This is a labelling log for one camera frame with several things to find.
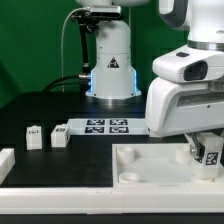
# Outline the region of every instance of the table surface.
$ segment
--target table surface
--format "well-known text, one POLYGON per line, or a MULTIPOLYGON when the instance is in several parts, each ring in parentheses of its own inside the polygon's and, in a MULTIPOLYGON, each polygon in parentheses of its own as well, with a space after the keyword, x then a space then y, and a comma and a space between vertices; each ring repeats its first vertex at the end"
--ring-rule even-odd
MULTIPOLYGON (((72 136, 68 146, 52 149, 50 134, 57 124, 71 118, 144 118, 145 98, 137 104, 102 106, 87 102, 78 93, 22 94, 0 109, 0 150, 15 148, 16 165, 1 188, 23 187, 112 187, 112 144, 183 143, 184 136, 163 139, 139 136, 72 136), (26 128, 40 125, 43 149, 26 150, 26 128)), ((21 223, 28 219, 48 223, 78 221, 89 223, 223 223, 223 214, 129 214, 129 215, 63 215, 0 216, 2 223, 21 223)))

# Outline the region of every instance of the warning label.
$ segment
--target warning label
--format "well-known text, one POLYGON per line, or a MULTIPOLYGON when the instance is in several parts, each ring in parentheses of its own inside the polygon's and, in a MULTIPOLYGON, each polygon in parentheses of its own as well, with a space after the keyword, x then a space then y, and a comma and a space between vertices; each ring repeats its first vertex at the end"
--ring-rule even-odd
POLYGON ((108 68, 119 68, 119 65, 115 57, 112 58, 110 64, 108 65, 108 68))

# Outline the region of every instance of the black label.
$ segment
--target black label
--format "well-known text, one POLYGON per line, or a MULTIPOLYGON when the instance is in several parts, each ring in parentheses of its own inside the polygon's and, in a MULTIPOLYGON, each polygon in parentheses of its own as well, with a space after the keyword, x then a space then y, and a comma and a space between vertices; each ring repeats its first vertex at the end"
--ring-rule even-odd
POLYGON ((108 68, 120 68, 115 57, 112 58, 108 68))
POLYGON ((57 128, 56 132, 65 132, 65 128, 57 128))
POLYGON ((29 134, 30 134, 30 135, 33 135, 33 134, 38 134, 38 133, 39 133, 39 131, 38 131, 38 130, 29 131, 29 134))

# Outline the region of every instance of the black cable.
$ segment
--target black cable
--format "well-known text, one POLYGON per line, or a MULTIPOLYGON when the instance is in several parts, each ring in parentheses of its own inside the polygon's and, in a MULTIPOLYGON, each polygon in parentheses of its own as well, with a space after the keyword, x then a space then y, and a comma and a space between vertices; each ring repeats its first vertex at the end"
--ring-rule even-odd
POLYGON ((79 85, 79 83, 58 83, 58 84, 54 84, 52 85, 51 87, 49 87, 48 89, 46 89, 45 92, 50 92, 50 90, 52 90, 53 88, 55 87, 58 87, 58 86, 69 86, 69 85, 79 85))
POLYGON ((51 88, 51 86, 53 86, 53 85, 55 85, 55 84, 57 84, 57 83, 59 83, 59 82, 63 82, 63 81, 65 81, 65 80, 69 80, 69 79, 78 79, 78 78, 79 78, 78 75, 71 75, 71 76, 66 76, 66 77, 57 79, 57 80, 51 82, 49 85, 47 85, 47 86, 43 89, 43 92, 48 92, 47 90, 48 90, 49 88, 51 88))

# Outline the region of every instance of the cable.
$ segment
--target cable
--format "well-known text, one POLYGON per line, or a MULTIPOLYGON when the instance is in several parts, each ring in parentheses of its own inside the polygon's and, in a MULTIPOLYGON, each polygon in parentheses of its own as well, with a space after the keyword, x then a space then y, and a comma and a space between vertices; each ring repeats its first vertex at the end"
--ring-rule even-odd
POLYGON ((59 82, 63 82, 63 81, 65 81, 65 80, 69 80, 69 79, 78 79, 78 78, 79 78, 78 75, 71 75, 71 76, 62 77, 62 78, 60 78, 60 79, 57 79, 57 80, 51 82, 49 85, 47 85, 47 86, 43 89, 43 92, 47 92, 47 90, 48 90, 49 88, 51 88, 51 86, 53 86, 53 85, 55 85, 55 84, 57 84, 57 83, 59 83, 59 82))
POLYGON ((62 78, 64 78, 64 36, 65 36, 65 28, 66 28, 67 22, 73 13, 78 11, 83 11, 83 10, 89 10, 89 9, 90 9, 89 7, 75 9, 68 14, 67 18, 64 21, 62 34, 61 34, 61 77, 62 78))
POLYGON ((50 92, 50 90, 52 90, 53 88, 58 87, 58 86, 62 86, 62 85, 63 86, 69 86, 69 85, 77 85, 77 86, 79 86, 79 83, 59 83, 59 84, 54 84, 51 87, 49 87, 48 89, 46 89, 45 92, 50 92))

